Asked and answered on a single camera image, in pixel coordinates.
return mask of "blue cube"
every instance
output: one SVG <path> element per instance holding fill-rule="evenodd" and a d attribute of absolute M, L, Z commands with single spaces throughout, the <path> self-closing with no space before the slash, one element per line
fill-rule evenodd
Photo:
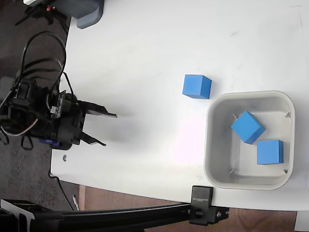
<path fill-rule="evenodd" d="M 283 142 L 281 140 L 257 142 L 257 164 L 283 163 Z"/>
<path fill-rule="evenodd" d="M 253 144 L 265 131 L 265 127 L 248 111 L 245 111 L 231 128 L 247 144 Z"/>
<path fill-rule="evenodd" d="M 203 75 L 185 75 L 183 95 L 190 98 L 209 99 L 211 80 Z"/>

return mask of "table surface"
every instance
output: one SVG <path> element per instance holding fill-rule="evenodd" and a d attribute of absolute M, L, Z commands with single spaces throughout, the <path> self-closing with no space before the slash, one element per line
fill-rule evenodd
<path fill-rule="evenodd" d="M 84 132 L 107 146 L 53 150 L 52 173 L 190 202 L 193 185 L 211 186 L 204 174 L 210 103 L 228 92 L 280 90 L 296 110 L 290 180 L 274 191 L 216 188 L 212 204 L 309 210 L 308 12 L 306 0 L 106 0 L 97 24 L 81 30 L 73 19 L 65 70 L 74 93 L 118 118 L 87 116 Z M 182 95 L 188 73 L 212 79 L 210 100 Z M 61 88 L 69 89 L 64 78 Z"/>

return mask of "wooden floor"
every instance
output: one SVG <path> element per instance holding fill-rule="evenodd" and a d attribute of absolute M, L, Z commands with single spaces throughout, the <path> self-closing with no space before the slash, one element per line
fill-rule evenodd
<path fill-rule="evenodd" d="M 120 209 L 174 203 L 111 192 L 97 188 L 80 187 L 80 208 L 84 210 Z M 148 232 L 292 232 L 296 212 L 231 209 L 230 217 L 207 227 L 181 222 L 147 229 Z"/>

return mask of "white bin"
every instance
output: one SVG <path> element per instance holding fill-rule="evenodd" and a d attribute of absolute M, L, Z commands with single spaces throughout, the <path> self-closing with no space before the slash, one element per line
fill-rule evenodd
<path fill-rule="evenodd" d="M 244 143 L 231 128 L 245 111 L 266 131 L 252 144 Z M 295 108 L 280 91 L 221 95 L 207 114 L 205 175 L 218 188 L 274 190 L 290 178 L 294 162 Z M 257 164 L 257 141 L 282 140 L 283 164 Z"/>

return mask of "dark carpet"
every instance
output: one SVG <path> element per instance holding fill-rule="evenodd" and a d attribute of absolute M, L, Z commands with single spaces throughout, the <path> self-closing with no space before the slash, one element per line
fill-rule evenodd
<path fill-rule="evenodd" d="M 20 69 L 23 48 L 34 34 L 48 30 L 66 41 L 67 34 L 56 20 L 48 25 L 44 18 L 30 18 L 15 26 L 26 8 L 22 1 L 0 0 L 0 77 L 15 76 Z M 29 49 L 26 63 L 44 57 L 62 60 L 60 46 L 51 38 L 39 38 Z M 54 210 L 69 210 L 56 180 L 47 175 L 51 149 L 34 140 L 33 150 L 25 151 L 20 147 L 20 140 L 20 137 L 10 137 L 9 145 L 0 144 L 0 198 L 28 200 Z M 78 197 L 78 185 L 62 184 L 71 202 L 73 194 Z"/>

